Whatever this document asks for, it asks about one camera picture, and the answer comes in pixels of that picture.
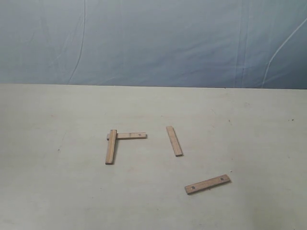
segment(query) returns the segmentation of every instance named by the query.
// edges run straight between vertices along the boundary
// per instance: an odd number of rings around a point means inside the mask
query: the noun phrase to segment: wooden stick with holes
[[[169,139],[171,141],[175,156],[176,157],[183,156],[183,153],[182,153],[181,147],[179,145],[179,141],[178,141],[178,138],[176,136],[174,128],[172,126],[168,126],[168,127],[166,127],[166,130],[167,130]]]
[[[231,182],[230,178],[227,175],[222,175],[206,181],[198,182],[196,184],[185,186],[184,188],[186,189],[187,194],[190,195],[229,182]]]
[[[106,164],[114,164],[114,151],[116,140],[129,140],[129,139],[145,139],[146,133],[117,133],[117,130],[112,129],[106,136],[109,141],[106,152]]]

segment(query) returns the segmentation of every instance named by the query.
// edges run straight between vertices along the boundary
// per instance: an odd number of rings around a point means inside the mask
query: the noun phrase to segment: wall
[[[0,83],[307,88],[306,0],[4,0]]]

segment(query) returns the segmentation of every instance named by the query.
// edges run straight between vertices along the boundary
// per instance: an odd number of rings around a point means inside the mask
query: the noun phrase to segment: small wooden plank
[[[221,184],[225,184],[231,182],[230,178],[225,174],[222,176],[217,176],[214,177],[212,179],[206,180],[206,181],[202,181],[202,182],[198,182],[196,184],[191,184],[188,186],[185,186],[184,188],[186,189],[186,192],[188,195],[205,190],[205,189],[209,189],[209,188],[213,188],[215,186],[221,185]]]
[[[129,139],[145,139],[147,138],[146,133],[117,133],[117,140],[129,140]]]
[[[174,128],[172,126],[168,126],[168,127],[166,127],[166,130],[167,130],[169,139],[171,141],[175,156],[176,157],[183,156],[183,153],[182,153],[180,144],[178,142]]]
[[[112,129],[110,131],[110,139],[107,145],[107,152],[106,152],[106,164],[113,164],[114,162],[116,134],[117,134],[117,130]]]

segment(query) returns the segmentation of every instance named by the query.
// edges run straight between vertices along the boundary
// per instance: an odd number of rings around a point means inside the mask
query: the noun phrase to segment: wooden stick
[[[107,152],[106,152],[106,164],[113,164],[116,134],[117,130],[112,129],[110,131],[110,139],[107,145]]]
[[[231,182],[230,178],[227,175],[222,175],[206,181],[198,182],[196,184],[185,186],[184,188],[186,189],[187,194],[190,195],[228,182]]]
[[[168,126],[168,127],[166,127],[166,130],[167,130],[169,139],[172,143],[172,147],[173,147],[175,156],[176,157],[183,156],[183,153],[182,153],[181,147],[179,145],[179,142],[178,142],[174,128],[172,126]]]
[[[117,133],[117,140],[129,140],[129,139],[144,139],[147,138],[146,133]]]

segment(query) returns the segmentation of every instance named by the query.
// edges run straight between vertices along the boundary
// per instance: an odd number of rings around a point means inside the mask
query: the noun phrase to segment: white table
[[[306,117],[298,90],[2,84],[0,229],[305,230]],[[148,138],[105,165],[110,129]]]

